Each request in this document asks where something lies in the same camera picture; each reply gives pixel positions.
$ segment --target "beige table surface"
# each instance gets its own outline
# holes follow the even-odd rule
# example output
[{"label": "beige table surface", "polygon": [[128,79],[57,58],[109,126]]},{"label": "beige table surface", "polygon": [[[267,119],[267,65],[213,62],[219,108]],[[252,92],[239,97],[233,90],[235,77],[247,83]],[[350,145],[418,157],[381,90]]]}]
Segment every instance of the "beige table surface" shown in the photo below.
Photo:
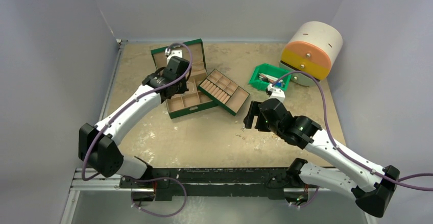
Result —
[{"label": "beige table surface", "polygon": [[[163,46],[167,44],[128,43],[125,46],[108,105],[109,113],[155,71],[150,50]],[[163,104],[148,113],[126,135],[119,146],[121,152],[139,156],[154,167],[275,167],[289,166],[298,157],[329,166],[316,155],[273,138],[273,133],[242,131],[242,120],[250,101],[268,98],[264,91],[248,85],[253,70],[262,63],[278,66],[283,47],[284,44],[204,44],[208,72],[218,69],[251,94],[237,116],[215,107],[170,119]],[[328,83],[324,80],[321,85],[326,96],[331,132],[335,139],[345,144]],[[285,95],[284,105],[293,115],[308,116],[324,127],[317,87],[290,83]]]}]

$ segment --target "robotic arm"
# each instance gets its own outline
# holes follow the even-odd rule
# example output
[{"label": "robotic arm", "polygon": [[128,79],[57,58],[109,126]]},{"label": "robotic arm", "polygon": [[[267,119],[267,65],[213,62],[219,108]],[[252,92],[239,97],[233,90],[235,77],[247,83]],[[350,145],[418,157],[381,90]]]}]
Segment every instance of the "robotic arm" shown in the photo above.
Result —
[{"label": "robotic arm", "polygon": [[391,165],[382,167],[370,162],[335,140],[337,148],[373,169],[373,172],[367,172],[339,153],[319,124],[306,116],[292,116],[282,103],[284,93],[281,90],[270,85],[267,93],[270,99],[265,102],[251,102],[244,119],[245,128],[250,129],[254,117],[257,116],[255,129],[263,132],[272,131],[286,143],[325,159],[340,171],[296,159],[288,169],[289,174],[298,182],[325,187],[346,195],[354,199],[365,212],[382,217],[396,185],[375,175],[374,171],[394,180],[398,179],[400,171]]},{"label": "robotic arm", "polygon": [[[147,170],[151,166],[140,158],[122,155],[118,146],[132,127],[152,109],[173,95],[182,94],[187,91],[186,78],[182,78],[174,85],[138,98],[140,94],[152,91],[176,80],[186,72],[189,65],[187,60],[178,55],[170,55],[168,61],[167,67],[161,68],[147,76],[134,95],[116,111],[96,123],[95,126],[86,123],[80,128],[79,158],[84,161],[91,143],[100,132],[100,128],[107,127],[90,152],[87,161],[91,167],[103,176],[110,177],[114,174],[119,174],[135,179],[149,178],[146,176],[146,172],[151,172],[151,170]],[[110,123],[110,120],[117,114],[120,115],[116,117],[115,122]]]}]

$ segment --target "wooden tabletop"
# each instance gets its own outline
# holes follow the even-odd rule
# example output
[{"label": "wooden tabletop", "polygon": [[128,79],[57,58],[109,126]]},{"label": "wooden tabletop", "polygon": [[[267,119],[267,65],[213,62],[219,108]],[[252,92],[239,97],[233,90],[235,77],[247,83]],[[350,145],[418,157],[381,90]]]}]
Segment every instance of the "wooden tabletop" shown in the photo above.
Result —
[{"label": "wooden tabletop", "polygon": [[[111,90],[108,112],[128,99],[142,80],[155,71],[150,50],[167,44],[128,43]],[[166,105],[148,113],[119,146],[125,155],[139,156],[154,167],[276,167],[303,158],[321,166],[330,164],[275,138],[273,133],[242,130],[251,100],[264,101],[264,91],[248,85],[254,68],[262,63],[278,66],[284,44],[204,44],[207,70],[214,68],[251,95],[232,116],[221,107],[170,119]],[[336,140],[345,144],[340,122],[326,80],[329,126]],[[317,87],[290,83],[284,105],[293,115],[305,115],[324,127],[322,101]]]}]

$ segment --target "metal frame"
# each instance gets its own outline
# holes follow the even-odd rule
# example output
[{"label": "metal frame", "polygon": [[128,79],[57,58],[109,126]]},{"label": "metal frame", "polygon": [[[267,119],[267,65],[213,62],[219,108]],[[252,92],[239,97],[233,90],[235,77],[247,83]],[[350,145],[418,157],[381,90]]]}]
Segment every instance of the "metal frame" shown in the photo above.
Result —
[{"label": "metal frame", "polygon": [[[113,73],[110,79],[110,83],[108,86],[107,94],[104,99],[104,103],[102,105],[101,113],[99,116],[99,120],[102,120],[104,117],[107,116],[108,108],[112,96],[112,90],[114,87],[114,83],[116,81],[117,71],[119,69],[121,59],[124,53],[124,49],[126,44],[128,44],[128,40],[120,40],[119,42],[119,50],[117,53],[117,58],[115,62],[115,66],[113,69]],[[82,169],[77,168],[74,173],[74,178],[72,180],[70,189],[69,189],[69,195],[68,199],[65,205],[65,209],[63,211],[63,216],[61,219],[61,224],[71,224],[73,221],[74,213],[77,207],[77,202],[80,198],[80,193],[82,191],[134,191],[134,192],[148,192],[152,193],[152,188],[119,188],[120,181],[122,179],[122,176],[120,175],[113,175],[112,177],[105,178],[103,176],[97,176],[93,178],[90,181],[83,181],[81,179],[81,172]],[[94,169],[86,169],[86,176],[89,177],[93,174],[95,174],[96,171]],[[302,192],[304,191],[303,188],[284,188],[284,192]],[[330,191],[326,188],[320,188],[319,191]],[[367,224],[377,224],[377,218],[373,217],[369,214],[365,214],[366,216],[366,223]]]}]

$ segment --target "green jewelry box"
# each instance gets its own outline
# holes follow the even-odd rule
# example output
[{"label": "green jewelry box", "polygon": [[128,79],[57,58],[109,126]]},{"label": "green jewelry box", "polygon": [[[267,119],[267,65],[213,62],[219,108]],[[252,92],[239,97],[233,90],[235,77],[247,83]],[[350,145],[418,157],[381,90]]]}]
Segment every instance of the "green jewelry box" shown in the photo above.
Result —
[{"label": "green jewelry box", "polygon": [[238,84],[214,69],[198,86],[216,104],[235,116],[250,96]]},{"label": "green jewelry box", "polygon": [[[207,77],[203,41],[196,39],[184,42],[184,44],[189,47],[193,54],[191,76],[186,82],[189,91],[184,94],[174,95],[171,99],[165,101],[171,119],[217,106],[212,99],[197,89],[198,84],[202,83]],[[157,69],[167,66],[166,48],[167,46],[151,50]],[[176,47],[172,48],[172,50],[182,50],[183,58],[189,60],[189,53],[184,47]]]}]

